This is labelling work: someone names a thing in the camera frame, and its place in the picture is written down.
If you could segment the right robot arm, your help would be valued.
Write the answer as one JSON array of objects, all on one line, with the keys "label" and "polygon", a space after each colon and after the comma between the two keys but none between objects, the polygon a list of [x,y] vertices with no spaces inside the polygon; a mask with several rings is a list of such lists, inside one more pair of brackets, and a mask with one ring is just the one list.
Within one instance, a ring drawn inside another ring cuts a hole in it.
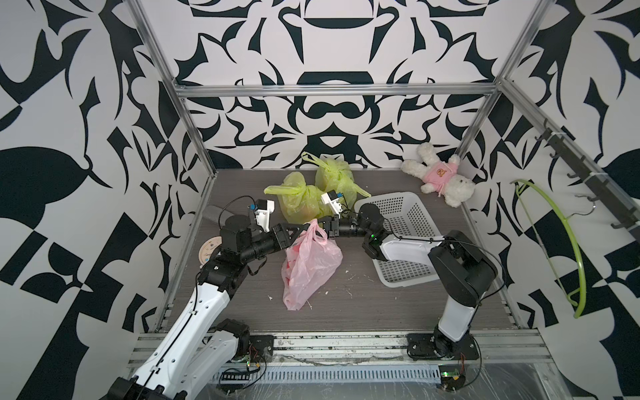
[{"label": "right robot arm", "polygon": [[362,238],[363,250],[374,260],[433,267],[448,295],[433,342],[452,347],[469,336],[481,300],[498,277],[498,268],[462,232],[453,230],[434,238],[404,237],[391,230],[391,224],[371,203],[346,217],[320,218],[318,225],[331,238]]}]

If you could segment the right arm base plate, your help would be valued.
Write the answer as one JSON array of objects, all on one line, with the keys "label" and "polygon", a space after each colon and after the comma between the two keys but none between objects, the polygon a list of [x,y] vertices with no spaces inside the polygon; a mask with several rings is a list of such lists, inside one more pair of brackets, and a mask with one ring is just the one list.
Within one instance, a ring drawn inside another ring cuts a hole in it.
[{"label": "right arm base plate", "polygon": [[453,341],[439,330],[433,333],[409,333],[406,336],[407,355],[413,360],[479,360],[479,346],[470,332],[459,341]]}]

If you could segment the green plastic bag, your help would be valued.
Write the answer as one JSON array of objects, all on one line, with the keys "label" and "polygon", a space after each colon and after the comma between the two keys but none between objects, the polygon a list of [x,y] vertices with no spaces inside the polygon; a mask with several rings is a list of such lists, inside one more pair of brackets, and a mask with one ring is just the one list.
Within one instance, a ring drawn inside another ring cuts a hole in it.
[{"label": "green plastic bag", "polygon": [[319,158],[307,152],[302,153],[302,160],[318,167],[315,186],[325,193],[341,193],[350,208],[355,205],[358,196],[371,197],[369,192],[355,183],[353,172],[347,162],[334,158]]},{"label": "green plastic bag", "polygon": [[263,192],[278,197],[283,216],[292,224],[305,224],[333,214],[330,206],[323,203],[323,191],[307,185],[300,172],[290,173],[281,185],[268,186]]}]

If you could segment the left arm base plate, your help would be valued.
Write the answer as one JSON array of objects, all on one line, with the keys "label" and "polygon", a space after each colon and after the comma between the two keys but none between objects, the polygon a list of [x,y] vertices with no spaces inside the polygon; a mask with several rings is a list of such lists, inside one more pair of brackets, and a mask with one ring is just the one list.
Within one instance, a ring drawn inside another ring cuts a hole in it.
[{"label": "left arm base plate", "polygon": [[251,334],[249,336],[249,359],[252,363],[270,362],[273,359],[275,336]]}]

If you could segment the white plastic basket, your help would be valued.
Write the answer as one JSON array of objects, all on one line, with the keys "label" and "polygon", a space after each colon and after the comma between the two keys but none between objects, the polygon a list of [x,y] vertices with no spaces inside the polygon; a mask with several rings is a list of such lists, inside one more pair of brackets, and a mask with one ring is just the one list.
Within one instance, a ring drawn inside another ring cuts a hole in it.
[{"label": "white plastic basket", "polygon": [[[441,238],[435,222],[416,193],[387,193],[356,201],[355,211],[371,203],[378,207],[385,217],[384,226],[388,231],[409,239]],[[428,258],[425,263],[409,261],[383,262],[373,260],[373,265],[382,284],[389,288],[405,288],[438,281],[436,270]]]}]

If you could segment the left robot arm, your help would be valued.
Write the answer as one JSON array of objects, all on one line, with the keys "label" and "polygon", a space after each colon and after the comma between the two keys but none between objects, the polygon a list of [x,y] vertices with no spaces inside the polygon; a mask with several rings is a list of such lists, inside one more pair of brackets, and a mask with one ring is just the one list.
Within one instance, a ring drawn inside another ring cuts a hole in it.
[{"label": "left robot arm", "polygon": [[227,218],[221,244],[201,268],[188,304],[160,345],[130,379],[117,378],[107,399],[194,399],[233,358],[248,353],[248,326],[225,320],[211,326],[250,271],[248,265],[293,245],[310,224],[260,228],[246,215]]}]

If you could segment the pink plastic bag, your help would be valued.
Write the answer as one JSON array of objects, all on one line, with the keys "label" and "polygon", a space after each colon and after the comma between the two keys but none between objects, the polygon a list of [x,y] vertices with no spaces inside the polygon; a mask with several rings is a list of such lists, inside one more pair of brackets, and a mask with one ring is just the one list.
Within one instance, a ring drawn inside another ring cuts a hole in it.
[{"label": "pink plastic bag", "polygon": [[342,250],[319,226],[318,220],[312,220],[293,246],[286,249],[281,275],[287,310],[300,310],[335,274],[342,261]]}]

